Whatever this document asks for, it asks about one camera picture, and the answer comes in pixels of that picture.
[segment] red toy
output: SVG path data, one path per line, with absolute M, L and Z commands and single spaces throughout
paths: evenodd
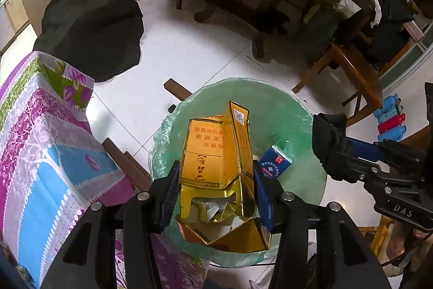
M 383 134 L 384 132 L 399 126 L 402 122 L 406 120 L 406 115 L 404 113 L 394 116 L 388 119 L 386 122 L 378 125 L 379 134 Z

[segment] screw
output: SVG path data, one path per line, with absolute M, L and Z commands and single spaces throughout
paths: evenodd
M 149 194 L 148 192 L 145 192 L 145 191 L 140 192 L 140 193 L 137 195 L 137 198 L 138 198 L 140 201 L 145 201 L 145 200 L 147 200 L 149 197 L 150 197 L 150 194 Z
M 341 209 L 341 205 L 338 202 L 331 202 L 329 208 L 334 212 L 338 212 Z
M 91 209 L 92 211 L 100 210 L 101 207 L 102 207 L 102 203 L 99 202 L 99 201 L 94 202 L 94 203 L 92 203 L 92 204 L 90 205 L 90 209 Z
M 281 194 L 281 198 L 284 201 L 293 201 L 295 199 L 295 195 L 293 195 L 291 192 L 285 191 Z

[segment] green trash bin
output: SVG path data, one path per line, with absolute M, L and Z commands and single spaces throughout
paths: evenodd
M 230 78 L 205 86 L 181 102 L 162 122 L 149 154 L 154 179 L 168 174 L 175 160 L 181 160 L 189 119 L 224 114 L 231 100 L 250 111 L 250 138 L 254 155 L 262 156 L 273 144 L 286 147 L 293 164 L 278 178 L 286 191 L 305 202 L 319 204 L 326 184 L 326 173 L 311 150 L 312 115 L 287 92 L 268 83 Z M 179 214 L 179 202 L 174 216 Z M 211 249 L 185 241 L 172 219 L 169 237 L 190 256 L 208 259 L 224 267 L 245 267 L 277 254 L 279 235 L 273 235 L 268 251 L 237 254 Z

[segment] floral bedsheet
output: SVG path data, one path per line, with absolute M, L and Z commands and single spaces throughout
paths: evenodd
M 92 136 L 85 110 L 94 81 L 42 52 L 27 55 L 0 88 L 0 236 L 40 287 L 90 202 L 126 202 L 135 187 Z M 201 288 L 206 263 L 153 236 L 164 288 Z M 116 232 L 118 289 L 126 288 Z

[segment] small blue box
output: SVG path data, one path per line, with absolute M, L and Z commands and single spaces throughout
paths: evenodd
M 258 163 L 266 177 L 276 179 L 292 164 L 292 159 L 287 157 L 278 146 L 272 145 Z

